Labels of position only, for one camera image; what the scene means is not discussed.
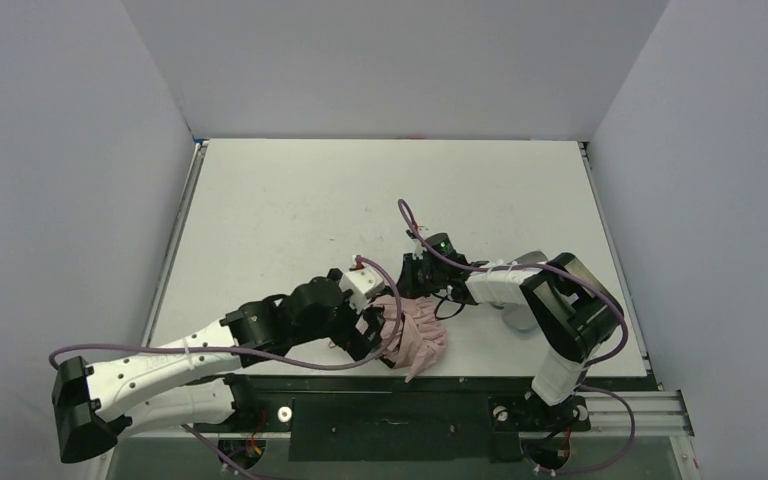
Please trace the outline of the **pink folding umbrella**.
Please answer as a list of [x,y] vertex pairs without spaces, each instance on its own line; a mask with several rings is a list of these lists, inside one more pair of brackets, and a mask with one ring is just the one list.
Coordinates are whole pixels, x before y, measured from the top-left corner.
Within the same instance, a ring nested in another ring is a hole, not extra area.
[[403,370],[404,382],[426,372],[438,363],[447,349],[447,333],[434,314],[435,304],[427,298],[401,298],[402,321],[397,323],[396,299],[392,295],[377,298],[363,311],[363,321],[381,320],[378,336],[387,344],[384,353],[374,361],[393,370]]

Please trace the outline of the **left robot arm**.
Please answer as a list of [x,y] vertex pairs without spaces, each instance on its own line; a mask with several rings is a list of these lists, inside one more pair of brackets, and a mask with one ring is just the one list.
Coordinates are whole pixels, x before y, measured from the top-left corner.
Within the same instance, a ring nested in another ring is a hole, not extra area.
[[392,278],[370,264],[333,269],[295,287],[242,304],[205,327],[159,347],[79,344],[52,352],[51,393],[59,459],[77,464],[138,432],[178,424],[240,421],[255,410],[227,374],[265,361],[324,371],[288,358],[296,346],[328,339],[345,351],[348,370],[381,355],[379,327],[357,323],[374,301],[392,294]]

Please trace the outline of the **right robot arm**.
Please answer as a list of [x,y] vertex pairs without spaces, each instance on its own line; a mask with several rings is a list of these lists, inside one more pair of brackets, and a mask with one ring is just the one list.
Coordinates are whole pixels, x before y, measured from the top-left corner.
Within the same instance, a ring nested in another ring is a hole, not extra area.
[[629,339],[620,302],[569,252],[469,262],[447,233],[438,233],[403,255],[397,288],[408,299],[487,305],[510,327],[542,333],[548,351],[523,398],[491,407],[493,420],[509,429],[556,432],[585,424],[577,393],[588,370]]

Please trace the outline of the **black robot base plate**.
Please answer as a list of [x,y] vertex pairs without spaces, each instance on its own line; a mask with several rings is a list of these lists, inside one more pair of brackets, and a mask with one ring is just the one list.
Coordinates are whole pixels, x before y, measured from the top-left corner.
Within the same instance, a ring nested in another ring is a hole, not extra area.
[[535,460],[559,467],[572,433],[595,429],[596,406],[582,393],[547,406],[528,377],[244,376],[219,380],[232,413],[196,420],[220,436],[223,452],[251,463],[270,434],[289,437],[296,462]]

